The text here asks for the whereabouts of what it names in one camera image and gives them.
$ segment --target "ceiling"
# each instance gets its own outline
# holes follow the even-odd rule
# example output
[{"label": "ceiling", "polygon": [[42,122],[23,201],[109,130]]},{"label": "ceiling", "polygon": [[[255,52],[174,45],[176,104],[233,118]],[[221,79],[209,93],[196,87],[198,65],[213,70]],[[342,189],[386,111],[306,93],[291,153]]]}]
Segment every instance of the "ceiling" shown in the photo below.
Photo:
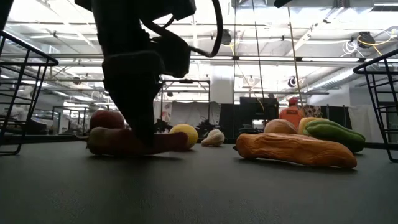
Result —
[{"label": "ceiling", "polygon": [[[387,49],[396,47],[396,27],[398,12],[375,11],[373,7],[356,7],[332,9],[331,7],[294,7],[290,10],[292,33],[290,34],[289,14],[287,8],[256,6],[254,9],[242,7],[235,10],[231,0],[220,0],[223,11],[224,29],[230,31],[233,38],[231,45],[222,45],[218,55],[232,56],[273,56],[292,57],[292,38],[297,57],[377,57],[387,53]],[[175,21],[168,30],[178,34],[190,45],[211,51],[216,33],[216,19],[210,0],[196,1],[197,12],[194,16]],[[165,24],[170,16],[155,22]],[[101,69],[101,47],[96,38],[96,26],[91,12],[75,5],[72,0],[14,0],[9,15],[6,31],[17,35],[24,41],[36,46],[46,53],[56,54],[61,62],[59,67],[47,75],[52,81],[47,83],[57,92],[68,96],[84,95],[94,100],[104,100],[99,92],[90,89],[103,89],[100,82],[103,78]],[[370,32],[377,44],[362,49],[356,44],[359,32]],[[7,53],[22,53],[13,46],[6,48]],[[80,62],[90,66],[78,66]],[[294,64],[278,61],[262,63],[257,61],[223,62],[223,65],[235,66],[236,81],[234,89],[264,91],[292,91],[287,85],[288,80],[296,75]],[[218,66],[214,61],[194,60],[190,73],[186,78],[208,80],[212,76],[212,67]],[[328,65],[299,64],[298,77],[302,86],[309,86],[321,78],[330,75],[342,67],[331,63]],[[78,85],[66,82],[73,77],[90,79]],[[81,92],[62,91],[65,89],[85,89]],[[196,86],[175,86],[175,90],[188,88],[196,90]],[[174,94],[171,100],[206,100],[207,93]]]}]

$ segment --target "yellow toy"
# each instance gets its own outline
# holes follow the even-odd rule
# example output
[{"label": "yellow toy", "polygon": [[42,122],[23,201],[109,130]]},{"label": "yellow toy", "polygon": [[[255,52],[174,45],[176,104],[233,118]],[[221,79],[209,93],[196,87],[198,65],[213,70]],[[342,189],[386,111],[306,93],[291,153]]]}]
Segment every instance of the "yellow toy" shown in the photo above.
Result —
[{"label": "yellow toy", "polygon": [[178,124],[170,130],[170,134],[183,132],[188,136],[187,147],[192,148],[198,141],[198,132],[189,124]]}]

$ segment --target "dark floor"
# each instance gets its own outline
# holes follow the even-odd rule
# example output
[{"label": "dark floor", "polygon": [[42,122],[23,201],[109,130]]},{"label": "dark floor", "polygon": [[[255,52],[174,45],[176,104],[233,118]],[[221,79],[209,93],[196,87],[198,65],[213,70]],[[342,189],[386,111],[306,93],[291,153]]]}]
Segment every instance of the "dark floor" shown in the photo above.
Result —
[{"label": "dark floor", "polygon": [[143,159],[92,156],[82,142],[0,157],[0,223],[397,223],[398,164],[356,170],[240,159],[232,145]]}]

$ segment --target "gray floor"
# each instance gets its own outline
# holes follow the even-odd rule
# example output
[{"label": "gray floor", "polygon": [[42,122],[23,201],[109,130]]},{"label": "gray floor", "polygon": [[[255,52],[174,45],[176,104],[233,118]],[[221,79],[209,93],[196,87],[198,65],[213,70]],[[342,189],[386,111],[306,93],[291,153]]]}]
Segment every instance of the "gray floor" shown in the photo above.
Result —
[{"label": "gray floor", "polygon": [[231,147],[120,160],[82,142],[26,145],[0,157],[0,223],[398,222],[385,151],[343,171],[245,161]]}]

